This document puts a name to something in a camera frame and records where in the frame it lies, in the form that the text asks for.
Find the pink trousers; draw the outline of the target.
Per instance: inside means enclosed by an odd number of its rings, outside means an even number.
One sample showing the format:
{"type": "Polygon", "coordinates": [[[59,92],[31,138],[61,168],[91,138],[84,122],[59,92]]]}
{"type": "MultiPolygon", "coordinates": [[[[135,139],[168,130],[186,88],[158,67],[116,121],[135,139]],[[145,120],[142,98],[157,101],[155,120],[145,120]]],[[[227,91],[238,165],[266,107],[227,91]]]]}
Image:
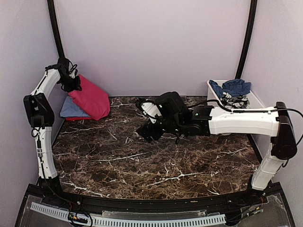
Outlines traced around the pink trousers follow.
{"type": "Polygon", "coordinates": [[[92,119],[98,121],[110,113],[108,94],[82,75],[79,75],[81,91],[68,93],[72,101],[92,119]]]}

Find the dark blue garment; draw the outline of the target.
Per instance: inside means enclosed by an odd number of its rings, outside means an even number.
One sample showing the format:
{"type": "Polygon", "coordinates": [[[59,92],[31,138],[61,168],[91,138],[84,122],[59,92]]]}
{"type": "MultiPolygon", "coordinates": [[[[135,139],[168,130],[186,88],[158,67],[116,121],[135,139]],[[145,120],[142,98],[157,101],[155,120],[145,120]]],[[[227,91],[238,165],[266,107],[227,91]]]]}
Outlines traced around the dark blue garment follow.
{"type": "Polygon", "coordinates": [[[223,92],[229,93],[232,97],[244,96],[250,93],[251,83],[242,79],[228,80],[221,86],[214,80],[209,80],[209,84],[218,98],[221,98],[223,92]]]}

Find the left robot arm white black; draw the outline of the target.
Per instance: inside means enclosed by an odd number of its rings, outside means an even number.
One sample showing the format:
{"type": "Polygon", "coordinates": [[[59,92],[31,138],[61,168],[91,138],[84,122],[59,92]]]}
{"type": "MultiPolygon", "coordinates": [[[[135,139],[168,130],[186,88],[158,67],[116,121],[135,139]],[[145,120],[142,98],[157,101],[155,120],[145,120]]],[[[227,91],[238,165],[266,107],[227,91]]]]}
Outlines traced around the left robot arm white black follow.
{"type": "Polygon", "coordinates": [[[32,128],[31,136],[35,139],[39,178],[47,183],[58,178],[51,142],[55,114],[48,101],[56,85],[61,85],[61,89],[67,93],[82,90],[77,65],[65,57],[60,57],[56,64],[47,66],[40,82],[30,95],[23,98],[32,128]]]}

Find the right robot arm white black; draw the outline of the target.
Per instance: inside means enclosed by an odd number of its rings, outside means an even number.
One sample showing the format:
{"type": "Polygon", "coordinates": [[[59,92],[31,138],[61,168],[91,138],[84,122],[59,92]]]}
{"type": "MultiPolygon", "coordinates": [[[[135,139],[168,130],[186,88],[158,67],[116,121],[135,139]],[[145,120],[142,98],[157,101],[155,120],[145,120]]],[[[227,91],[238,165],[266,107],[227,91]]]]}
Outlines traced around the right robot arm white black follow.
{"type": "Polygon", "coordinates": [[[242,202],[252,205],[260,197],[276,172],[297,153],[301,142],[296,140],[290,120],[290,108],[283,102],[261,109],[228,109],[219,100],[206,100],[187,106],[177,92],[167,92],[154,101],[138,98],[136,107],[149,121],[136,132],[148,143],[164,133],[180,136],[218,134],[256,134],[270,137],[270,145],[250,188],[242,194],[242,202]]]}

